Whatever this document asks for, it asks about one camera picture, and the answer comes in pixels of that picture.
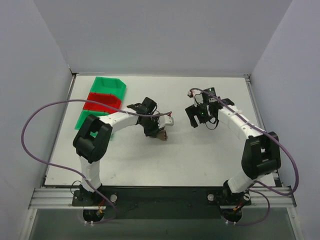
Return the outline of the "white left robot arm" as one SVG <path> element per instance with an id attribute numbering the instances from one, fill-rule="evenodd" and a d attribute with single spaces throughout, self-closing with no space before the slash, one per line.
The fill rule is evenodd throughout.
<path id="1" fill-rule="evenodd" d="M 167 139 L 165 126 L 171 124 L 168 115 L 155 114 L 157 103 L 145 97 L 142 103 L 130 104 L 125 109 L 97 117 L 88 115 L 74 140 L 73 147 L 81 163 L 83 177 L 79 186 L 80 195 L 91 206 L 100 203 L 102 186 L 100 160 L 106 154 L 112 134 L 126 127 L 140 125 L 146 137 L 156 138 L 159 133 Z"/>

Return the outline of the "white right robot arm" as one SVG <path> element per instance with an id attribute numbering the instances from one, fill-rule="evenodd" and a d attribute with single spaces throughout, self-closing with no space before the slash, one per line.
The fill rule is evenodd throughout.
<path id="1" fill-rule="evenodd" d="M 249 120 L 239 113 L 228 98 L 217 101 L 204 93 L 189 93 L 194 103 L 185 109 L 193 128 L 208 122 L 226 125 L 235 135 L 245 141 L 240 171 L 223 184 L 221 197 L 233 204 L 255 181 L 281 167 L 280 147 L 261 133 L 261 128 L 249 126 Z"/>

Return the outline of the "tan sock with striped cuff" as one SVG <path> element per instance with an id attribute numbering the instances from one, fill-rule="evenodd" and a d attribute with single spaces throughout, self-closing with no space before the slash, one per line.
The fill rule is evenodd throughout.
<path id="1" fill-rule="evenodd" d="M 165 129 L 160 130 L 157 134 L 156 134 L 156 138 L 161 140 L 161 141 L 167 141 L 168 140 L 168 135 L 167 135 L 167 131 Z"/>

